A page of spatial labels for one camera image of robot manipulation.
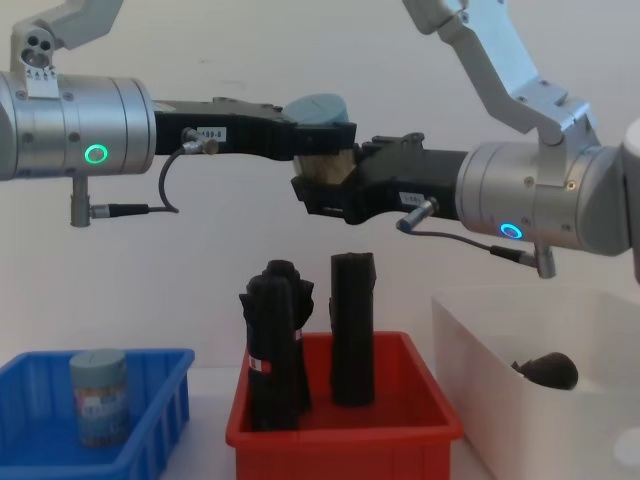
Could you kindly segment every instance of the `red plastic bin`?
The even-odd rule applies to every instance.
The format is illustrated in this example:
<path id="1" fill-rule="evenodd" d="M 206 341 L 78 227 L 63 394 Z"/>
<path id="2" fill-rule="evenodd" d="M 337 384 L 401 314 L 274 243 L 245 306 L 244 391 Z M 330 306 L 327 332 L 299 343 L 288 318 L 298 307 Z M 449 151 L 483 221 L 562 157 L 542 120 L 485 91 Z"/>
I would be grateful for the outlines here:
<path id="1" fill-rule="evenodd" d="M 462 424 L 408 335 L 376 333 L 376 402 L 356 409 L 331 401 L 331 335 L 304 342 L 313 411 L 298 431 L 251 431 L 245 355 L 227 426 L 237 480 L 449 479 Z"/>

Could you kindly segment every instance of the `blue plastic bin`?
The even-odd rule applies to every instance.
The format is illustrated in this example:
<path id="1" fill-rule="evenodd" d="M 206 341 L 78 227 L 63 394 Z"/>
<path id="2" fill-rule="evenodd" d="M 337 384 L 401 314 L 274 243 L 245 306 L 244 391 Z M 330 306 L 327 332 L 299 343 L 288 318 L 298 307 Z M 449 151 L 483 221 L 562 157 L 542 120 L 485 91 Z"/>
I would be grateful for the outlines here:
<path id="1" fill-rule="evenodd" d="M 28 353 L 0 369 L 0 480 L 156 480 L 189 420 L 194 352 L 127 352 L 132 432 L 106 449 L 78 438 L 69 368 L 76 353 Z"/>

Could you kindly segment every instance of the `green led ring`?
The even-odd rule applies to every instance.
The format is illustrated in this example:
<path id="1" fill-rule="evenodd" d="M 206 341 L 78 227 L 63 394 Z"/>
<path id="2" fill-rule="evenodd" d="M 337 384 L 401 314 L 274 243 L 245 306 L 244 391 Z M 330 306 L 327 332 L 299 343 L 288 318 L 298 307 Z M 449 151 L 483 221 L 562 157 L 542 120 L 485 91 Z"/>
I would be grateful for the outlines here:
<path id="1" fill-rule="evenodd" d="M 96 150 L 102 153 L 102 157 L 100 158 L 100 160 L 95 160 L 94 158 L 91 157 L 91 154 Z M 91 145 L 84 152 L 85 161 L 87 163 L 90 163 L 91 165 L 100 165 L 101 163 L 106 162 L 108 158 L 109 158 L 109 149 L 104 145 L 100 145 L 100 144 Z"/>

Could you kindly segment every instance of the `black object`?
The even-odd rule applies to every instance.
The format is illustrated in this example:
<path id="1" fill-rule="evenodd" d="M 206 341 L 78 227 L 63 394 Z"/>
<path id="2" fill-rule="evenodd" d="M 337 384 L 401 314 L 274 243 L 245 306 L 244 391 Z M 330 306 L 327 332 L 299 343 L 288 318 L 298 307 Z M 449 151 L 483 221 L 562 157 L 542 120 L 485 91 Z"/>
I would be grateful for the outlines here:
<path id="1" fill-rule="evenodd" d="M 247 322 L 253 430 L 295 430 L 298 398 L 291 286 L 284 278 L 255 277 L 240 300 Z"/>
<path id="2" fill-rule="evenodd" d="M 331 387 L 333 401 L 344 407 L 375 400 L 373 345 L 373 254 L 331 258 Z"/>
<path id="3" fill-rule="evenodd" d="M 563 353 L 550 353 L 537 360 L 530 360 L 522 366 L 514 362 L 512 367 L 531 382 L 543 387 L 573 390 L 578 385 L 578 368 Z"/>
<path id="4" fill-rule="evenodd" d="M 291 300 L 293 305 L 293 326 L 296 330 L 296 372 L 298 410 L 305 413 L 311 410 L 311 391 L 309 390 L 309 378 L 304 363 L 304 339 L 302 328 L 313 313 L 313 283 L 300 278 L 300 273 L 293 263 L 286 260 L 273 260 L 269 262 L 263 275 L 282 277 L 291 286 Z"/>
<path id="5" fill-rule="evenodd" d="M 182 146 L 185 128 L 201 129 L 220 141 L 220 153 L 245 153 L 293 160 L 296 155 L 335 155 L 353 148 L 356 125 L 299 125 L 281 107 L 230 98 L 211 102 L 160 102 L 155 112 L 156 155 L 171 155 Z"/>
<path id="6" fill-rule="evenodd" d="M 355 150 L 356 168 L 340 185 L 296 177 L 298 200 L 312 215 L 359 225 L 385 212 L 411 212 L 426 199 L 438 200 L 434 217 L 458 220 L 458 172 L 466 152 L 425 150 L 424 135 L 375 137 Z"/>

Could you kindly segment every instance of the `table surface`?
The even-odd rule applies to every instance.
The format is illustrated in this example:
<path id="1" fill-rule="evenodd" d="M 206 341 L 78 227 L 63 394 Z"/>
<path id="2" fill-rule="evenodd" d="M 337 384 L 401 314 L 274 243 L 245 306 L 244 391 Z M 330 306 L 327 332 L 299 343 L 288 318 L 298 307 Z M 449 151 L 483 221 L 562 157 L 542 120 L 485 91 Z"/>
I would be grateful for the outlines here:
<path id="1" fill-rule="evenodd" d="M 235 455 L 225 429 L 239 368 L 189 371 L 191 421 L 182 434 L 162 480 L 235 480 Z M 452 480 L 493 480 L 465 441 L 452 452 Z"/>

